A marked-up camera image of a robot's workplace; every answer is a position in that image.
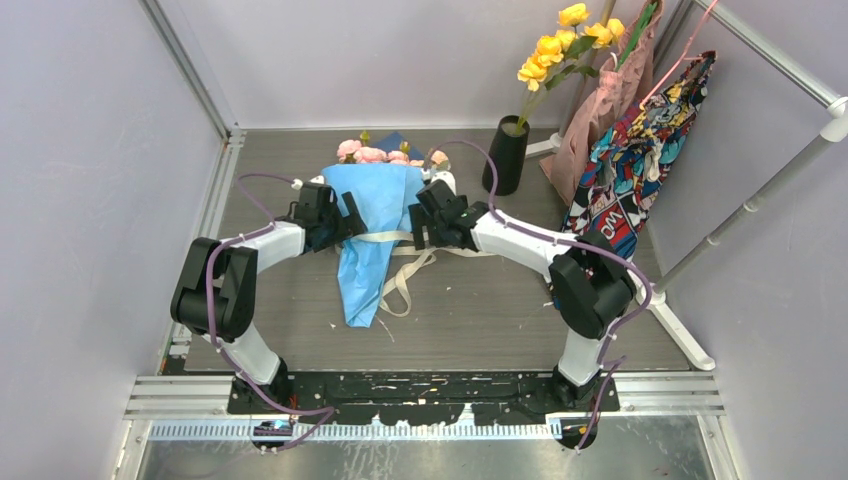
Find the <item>cream ribbon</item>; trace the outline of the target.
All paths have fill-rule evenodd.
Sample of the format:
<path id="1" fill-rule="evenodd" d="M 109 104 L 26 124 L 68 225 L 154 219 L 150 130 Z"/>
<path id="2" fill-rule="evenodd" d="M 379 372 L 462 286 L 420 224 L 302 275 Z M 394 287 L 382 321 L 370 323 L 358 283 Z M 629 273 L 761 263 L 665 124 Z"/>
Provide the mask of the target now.
<path id="1" fill-rule="evenodd" d="M 387 231 L 379 233 L 366 233 L 358 235 L 357 239 L 371 243 L 389 243 L 389 242 L 412 242 L 413 235 L 403 231 Z M 401 257 L 411 256 L 414 260 L 410 263 L 402 265 L 396 274 L 386 280 L 380 296 L 378 307 L 385 313 L 397 318 L 403 318 L 410 314 L 412 310 L 412 296 L 409 291 L 408 280 L 414 276 L 420 269 L 432 265 L 437 261 L 436 253 L 438 251 L 446 252 L 463 258 L 484 258 L 491 257 L 489 253 L 475 252 L 467 249 L 459 249 L 455 247 L 426 247 L 418 250 L 415 246 L 394 247 L 390 256 Z M 403 311 L 394 311 L 386 301 L 386 298 L 391 293 L 398 293 L 405 304 Z"/>

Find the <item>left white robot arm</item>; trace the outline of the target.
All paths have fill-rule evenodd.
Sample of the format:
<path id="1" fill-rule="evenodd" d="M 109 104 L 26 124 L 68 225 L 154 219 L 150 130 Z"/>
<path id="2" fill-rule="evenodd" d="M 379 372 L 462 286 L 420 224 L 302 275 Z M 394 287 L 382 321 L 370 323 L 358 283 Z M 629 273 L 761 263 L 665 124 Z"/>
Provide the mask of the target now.
<path id="1" fill-rule="evenodd" d="M 284 260 L 319 252 L 366 233 L 351 193 L 308 182 L 290 212 L 254 232 L 230 239 L 199 237 L 190 244 L 171 300 L 174 322 L 220 351 L 269 413 L 292 397 L 285 361 L 254 324 L 259 274 Z"/>

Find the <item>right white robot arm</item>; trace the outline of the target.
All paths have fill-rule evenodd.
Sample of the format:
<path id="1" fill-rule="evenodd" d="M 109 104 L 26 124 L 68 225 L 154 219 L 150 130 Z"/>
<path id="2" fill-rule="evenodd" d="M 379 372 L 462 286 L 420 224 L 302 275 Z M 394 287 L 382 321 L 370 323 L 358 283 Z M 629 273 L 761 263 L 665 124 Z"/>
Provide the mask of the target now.
<path id="1" fill-rule="evenodd" d="M 501 256 L 543 276 L 567 327 L 554 369 L 558 403 L 582 409 L 601 375 L 601 350 L 613 323 L 633 300 L 636 287 L 626 262 L 598 232 L 574 236 L 539 230 L 484 202 L 471 204 L 443 180 L 432 180 L 410 206 L 413 242 Z"/>

